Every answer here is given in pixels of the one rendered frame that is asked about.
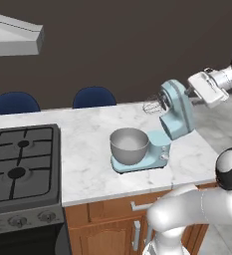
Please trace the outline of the light blue stand mixer base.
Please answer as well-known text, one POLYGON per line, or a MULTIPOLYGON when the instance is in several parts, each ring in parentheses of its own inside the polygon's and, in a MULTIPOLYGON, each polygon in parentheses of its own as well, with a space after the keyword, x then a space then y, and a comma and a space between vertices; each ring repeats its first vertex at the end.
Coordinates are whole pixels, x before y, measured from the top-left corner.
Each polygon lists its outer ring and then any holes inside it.
POLYGON ((171 140, 163 130, 152 130, 146 132, 149 138, 148 150, 144 158, 137 164, 125 165, 119 163, 113 155, 111 164, 114 171, 123 174, 138 170, 165 167, 169 159, 171 140))

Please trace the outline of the dark blue chair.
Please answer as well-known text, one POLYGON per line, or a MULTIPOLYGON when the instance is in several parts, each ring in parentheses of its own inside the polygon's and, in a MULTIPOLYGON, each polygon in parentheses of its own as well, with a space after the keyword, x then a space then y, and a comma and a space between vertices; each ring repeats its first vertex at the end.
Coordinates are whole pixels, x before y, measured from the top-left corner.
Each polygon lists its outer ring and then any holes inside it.
POLYGON ((23 92, 9 92, 0 95, 0 115, 14 115, 39 112, 37 101, 23 92))
POLYGON ((87 87, 79 90, 73 100, 74 109, 115 106, 116 98, 104 87, 87 87))

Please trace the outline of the grey metal mixer bowl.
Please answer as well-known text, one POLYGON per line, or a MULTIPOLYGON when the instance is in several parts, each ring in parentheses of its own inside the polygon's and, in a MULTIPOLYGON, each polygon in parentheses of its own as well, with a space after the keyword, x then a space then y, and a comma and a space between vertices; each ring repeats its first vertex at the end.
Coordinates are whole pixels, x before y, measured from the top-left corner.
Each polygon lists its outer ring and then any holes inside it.
POLYGON ((149 138, 140 129, 123 127, 111 134, 110 143, 112 155, 119 163, 133 165, 144 158, 148 150, 149 138))

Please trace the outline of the grey range hood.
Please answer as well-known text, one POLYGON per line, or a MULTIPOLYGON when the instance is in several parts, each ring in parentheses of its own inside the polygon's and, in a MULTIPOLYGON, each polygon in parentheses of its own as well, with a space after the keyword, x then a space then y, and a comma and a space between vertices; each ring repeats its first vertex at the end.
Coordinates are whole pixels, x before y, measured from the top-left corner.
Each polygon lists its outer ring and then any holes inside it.
POLYGON ((0 15, 0 57, 39 55, 44 27, 0 15))

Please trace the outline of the wooden drawer front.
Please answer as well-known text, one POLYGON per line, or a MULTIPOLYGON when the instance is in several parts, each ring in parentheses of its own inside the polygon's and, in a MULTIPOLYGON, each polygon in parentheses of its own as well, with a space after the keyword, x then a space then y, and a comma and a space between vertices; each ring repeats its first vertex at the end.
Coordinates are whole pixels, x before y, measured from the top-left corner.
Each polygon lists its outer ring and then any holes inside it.
POLYGON ((163 196, 166 193, 167 190, 93 202, 89 204, 89 216, 92 222, 98 222, 143 215, 145 210, 133 211, 130 203, 134 202, 136 205, 153 203, 158 197, 163 196))

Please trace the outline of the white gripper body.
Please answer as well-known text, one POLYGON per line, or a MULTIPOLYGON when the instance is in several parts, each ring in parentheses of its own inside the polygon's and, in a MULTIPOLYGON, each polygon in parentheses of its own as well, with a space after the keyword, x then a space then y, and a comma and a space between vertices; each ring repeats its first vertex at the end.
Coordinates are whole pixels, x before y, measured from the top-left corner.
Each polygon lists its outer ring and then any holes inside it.
POLYGON ((229 98, 229 94, 224 89, 220 89, 214 79, 205 72, 192 75, 187 82, 197 97, 209 109, 217 107, 229 98))

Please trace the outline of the grey stove knob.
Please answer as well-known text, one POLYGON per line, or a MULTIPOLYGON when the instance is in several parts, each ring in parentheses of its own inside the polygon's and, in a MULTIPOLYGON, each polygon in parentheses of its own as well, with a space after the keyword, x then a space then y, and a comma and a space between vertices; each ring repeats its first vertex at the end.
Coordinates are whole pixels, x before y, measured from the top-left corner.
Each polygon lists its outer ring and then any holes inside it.
POLYGON ((56 218, 56 214, 54 212, 51 212, 51 211, 43 211, 38 215, 38 218, 41 221, 50 223, 56 218))
POLYGON ((23 216, 13 216, 8 220, 11 226, 21 228, 27 223, 27 218, 23 216))

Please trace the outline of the black gas hob stove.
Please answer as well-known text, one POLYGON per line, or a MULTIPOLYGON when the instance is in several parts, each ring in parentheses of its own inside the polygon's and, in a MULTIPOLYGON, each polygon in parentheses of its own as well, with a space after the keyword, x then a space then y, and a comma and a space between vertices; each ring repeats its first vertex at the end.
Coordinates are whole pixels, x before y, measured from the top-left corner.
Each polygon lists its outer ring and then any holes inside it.
POLYGON ((0 128, 0 255, 72 255, 56 125, 0 128), (56 218, 41 221, 43 211, 56 218), (26 217, 27 223, 11 226, 13 216, 26 217))

